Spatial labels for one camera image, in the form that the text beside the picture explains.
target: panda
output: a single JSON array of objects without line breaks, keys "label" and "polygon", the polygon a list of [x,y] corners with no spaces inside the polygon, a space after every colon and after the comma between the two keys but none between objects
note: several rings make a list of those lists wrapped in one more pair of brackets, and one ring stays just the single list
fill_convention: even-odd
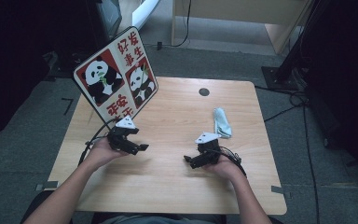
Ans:
[{"label": "panda", "polygon": [[137,67],[130,76],[130,89],[137,105],[150,97],[155,89],[155,83],[149,78],[145,65]]},{"label": "panda", "polygon": [[97,104],[103,104],[124,81],[121,74],[104,62],[101,56],[89,64],[82,77],[86,80],[89,94]]}]

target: black dot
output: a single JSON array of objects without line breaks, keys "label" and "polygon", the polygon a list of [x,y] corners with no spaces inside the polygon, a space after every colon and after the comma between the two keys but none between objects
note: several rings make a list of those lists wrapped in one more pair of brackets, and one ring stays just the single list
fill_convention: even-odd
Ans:
[{"label": "black dot", "polygon": [[199,90],[199,93],[200,93],[201,96],[207,96],[207,95],[209,95],[209,90],[206,89],[206,88],[201,88]]}]

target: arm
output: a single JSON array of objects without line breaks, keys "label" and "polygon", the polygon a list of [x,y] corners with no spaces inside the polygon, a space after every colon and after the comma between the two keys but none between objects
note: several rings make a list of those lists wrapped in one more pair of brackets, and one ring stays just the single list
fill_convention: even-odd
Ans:
[{"label": "arm", "polygon": [[101,166],[127,153],[112,150],[106,138],[93,146],[87,158],[74,170],[24,223],[69,223],[80,195],[91,175]]},{"label": "arm", "polygon": [[217,164],[208,164],[204,166],[204,168],[231,182],[237,196],[242,224],[271,223],[269,217],[255,197],[248,179],[232,161],[225,156],[220,156]]}]

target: left hand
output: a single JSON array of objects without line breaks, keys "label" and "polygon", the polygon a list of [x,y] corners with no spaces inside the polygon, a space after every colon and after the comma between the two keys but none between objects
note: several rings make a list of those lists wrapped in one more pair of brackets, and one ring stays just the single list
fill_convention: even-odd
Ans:
[{"label": "left hand", "polygon": [[106,137],[97,140],[89,152],[89,155],[82,163],[90,165],[94,171],[98,170],[103,165],[106,165],[111,160],[127,156],[128,153],[112,149]]}]

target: hand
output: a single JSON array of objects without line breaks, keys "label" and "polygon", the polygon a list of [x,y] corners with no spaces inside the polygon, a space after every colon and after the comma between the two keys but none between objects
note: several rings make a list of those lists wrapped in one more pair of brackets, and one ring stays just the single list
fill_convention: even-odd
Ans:
[{"label": "hand", "polygon": [[82,163],[90,165],[94,171],[103,165],[106,165],[113,159],[127,156],[128,153],[120,150],[112,149],[106,137],[97,140],[89,152],[89,155]]},{"label": "hand", "polygon": [[231,181],[238,175],[243,175],[240,168],[235,165],[234,162],[232,162],[229,158],[223,155],[219,157],[217,164],[207,164],[202,168]]}]

